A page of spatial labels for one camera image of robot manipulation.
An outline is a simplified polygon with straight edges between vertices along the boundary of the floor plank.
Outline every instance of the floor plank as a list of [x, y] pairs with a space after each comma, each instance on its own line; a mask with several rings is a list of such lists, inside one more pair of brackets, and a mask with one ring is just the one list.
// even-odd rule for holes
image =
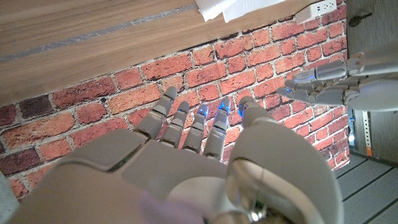
[[355, 193], [359, 189], [372, 182], [391, 167], [374, 161], [366, 161], [360, 166], [355, 167], [349, 173], [342, 175], [338, 179], [343, 200]]
[[341, 177], [342, 175], [349, 172], [351, 169], [354, 169], [356, 166], [358, 166], [360, 163], [364, 161], [366, 161], [366, 159], [359, 156], [351, 155], [349, 159], [349, 164], [335, 171], [336, 178]]
[[345, 223], [362, 224], [398, 198], [398, 169], [393, 169], [344, 202]]
[[369, 222], [369, 224], [398, 223], [398, 202], [391, 205], [387, 210]]

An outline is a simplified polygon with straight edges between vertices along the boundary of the electrical outlet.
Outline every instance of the electrical outlet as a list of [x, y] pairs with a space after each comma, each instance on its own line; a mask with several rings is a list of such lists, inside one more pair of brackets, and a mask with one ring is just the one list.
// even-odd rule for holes
[[296, 14], [296, 23], [311, 21], [317, 16], [324, 15], [337, 9], [336, 0], [324, 0], [307, 6]]

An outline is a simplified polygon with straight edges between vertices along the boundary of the robotic arm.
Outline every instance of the robotic arm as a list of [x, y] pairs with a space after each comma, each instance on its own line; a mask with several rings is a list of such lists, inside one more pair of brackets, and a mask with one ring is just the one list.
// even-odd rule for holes
[[227, 98], [202, 155], [205, 105], [182, 150], [187, 102], [156, 141], [176, 96], [169, 88], [133, 131], [115, 130], [64, 157], [9, 223], [343, 223], [322, 155], [251, 97], [239, 102], [244, 130], [228, 166], [220, 163]]
[[277, 92], [313, 104], [363, 111], [398, 110], [398, 41], [302, 71]]

